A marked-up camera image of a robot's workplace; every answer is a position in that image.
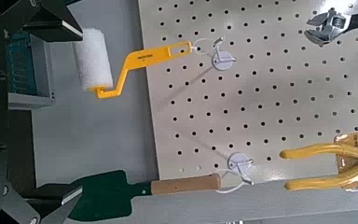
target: yellow pliers handle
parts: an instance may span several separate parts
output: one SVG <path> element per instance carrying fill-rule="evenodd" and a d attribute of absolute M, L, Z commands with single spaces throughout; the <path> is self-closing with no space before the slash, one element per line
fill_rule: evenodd
<path fill-rule="evenodd" d="M 186 48 L 180 53 L 174 53 L 173 49 Z M 124 83 L 126 82 L 127 74 L 130 70 L 147 67 L 156 63 L 163 63 L 178 57 L 185 56 L 193 50 L 191 42 L 180 42 L 174 45 L 167 45 L 156 49 L 143 49 L 130 53 L 118 78 L 115 90 L 109 91 L 106 87 L 92 88 L 92 91 L 97 93 L 98 98 L 105 99 L 110 97 L 117 97 L 123 92 Z"/>
<path fill-rule="evenodd" d="M 358 159 L 358 148 L 351 147 L 344 144 L 315 144 L 309 147 L 302 147 L 298 149 L 284 150 L 280 156 L 283 159 L 300 159 L 317 154 L 335 153 L 343 157 L 350 157 Z M 297 179 L 288 181 L 285 184 L 285 188 L 289 190 L 300 189 L 333 189 L 339 188 L 345 185 L 349 185 L 358 181 L 358 165 L 352 167 L 349 171 L 346 171 L 340 175 L 322 177 L 322 178 L 308 178 Z"/>

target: pegboard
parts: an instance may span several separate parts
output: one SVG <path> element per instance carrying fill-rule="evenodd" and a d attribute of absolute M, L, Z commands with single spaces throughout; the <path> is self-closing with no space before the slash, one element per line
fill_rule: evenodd
<path fill-rule="evenodd" d="M 303 34 L 311 16 L 330 7 L 358 13 L 358 1 L 139 5 L 145 48 L 224 36 L 221 50 L 237 58 L 224 72 L 195 53 L 147 68 L 161 179 L 227 168 L 235 152 L 254 160 L 255 183 L 337 173 L 333 155 L 284 161 L 279 153 L 358 130 L 358 30 L 323 47 Z M 226 175 L 223 185 L 237 179 Z"/>

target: black metal frame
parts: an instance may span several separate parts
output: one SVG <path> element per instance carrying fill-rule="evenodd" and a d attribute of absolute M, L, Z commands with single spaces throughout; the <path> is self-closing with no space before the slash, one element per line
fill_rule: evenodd
<path fill-rule="evenodd" d="M 62 223 L 81 196 L 82 188 L 49 184 L 22 198 L 7 179 L 7 61 L 6 37 L 25 25 L 47 41 L 77 41 L 82 31 L 62 0 L 0 0 L 0 223 Z M 62 26 L 75 28 L 68 30 Z"/>

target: suction cup hook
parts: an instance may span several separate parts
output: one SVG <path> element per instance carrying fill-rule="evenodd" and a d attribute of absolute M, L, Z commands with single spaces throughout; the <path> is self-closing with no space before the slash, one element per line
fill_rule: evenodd
<path fill-rule="evenodd" d="M 212 65 L 219 71 L 228 70 L 237 61 L 237 58 L 233 57 L 228 51 L 220 51 L 220 45 L 224 40 L 224 37 L 220 37 L 213 43 L 215 53 L 212 57 Z"/>
<path fill-rule="evenodd" d="M 253 159 L 249 159 L 245 154 L 237 152 L 229 157 L 228 169 L 240 174 L 244 183 L 253 185 L 254 182 L 246 175 L 246 170 L 249 170 L 253 162 Z"/>

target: gray surface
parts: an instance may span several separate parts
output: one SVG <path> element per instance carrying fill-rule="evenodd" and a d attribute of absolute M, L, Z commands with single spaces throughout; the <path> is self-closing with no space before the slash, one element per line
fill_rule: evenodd
<path fill-rule="evenodd" d="M 353 224 L 353 223 L 358 223 L 358 211 L 322 214 L 322 215 L 315 215 L 315 216 L 303 216 L 303 217 L 273 218 L 273 219 L 262 220 L 261 223 L 262 224 L 292 224 L 292 223 L 293 224 L 294 223 Z"/>
<path fill-rule="evenodd" d="M 142 48 L 137 1 L 82 1 L 71 9 L 83 27 L 103 30 L 116 80 L 125 56 Z M 129 74 L 122 96 L 97 100 L 81 91 L 71 44 L 52 44 L 51 53 L 56 104 L 33 111 L 37 186 L 117 169 L 131 183 L 158 178 L 145 70 Z M 282 185 L 138 198 L 131 217 L 103 223 L 216 223 L 358 209 L 358 194 L 289 193 Z"/>

